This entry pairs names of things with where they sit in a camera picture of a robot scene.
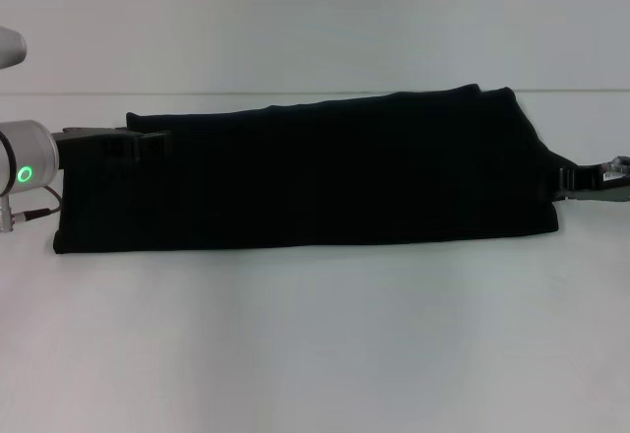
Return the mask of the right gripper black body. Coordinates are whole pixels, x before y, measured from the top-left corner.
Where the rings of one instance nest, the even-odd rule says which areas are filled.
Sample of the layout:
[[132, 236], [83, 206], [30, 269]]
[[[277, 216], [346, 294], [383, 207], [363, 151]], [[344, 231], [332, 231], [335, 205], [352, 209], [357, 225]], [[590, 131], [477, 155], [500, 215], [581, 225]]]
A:
[[628, 202], [629, 157], [620, 155], [613, 160], [577, 170], [575, 200]]

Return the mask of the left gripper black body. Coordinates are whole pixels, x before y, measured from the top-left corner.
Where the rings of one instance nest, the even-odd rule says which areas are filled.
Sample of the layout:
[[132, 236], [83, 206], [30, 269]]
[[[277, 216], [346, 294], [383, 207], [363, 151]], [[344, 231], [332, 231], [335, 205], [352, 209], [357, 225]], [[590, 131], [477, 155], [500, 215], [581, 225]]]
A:
[[52, 137], [63, 170], [139, 159], [141, 135], [126, 128], [65, 128]]

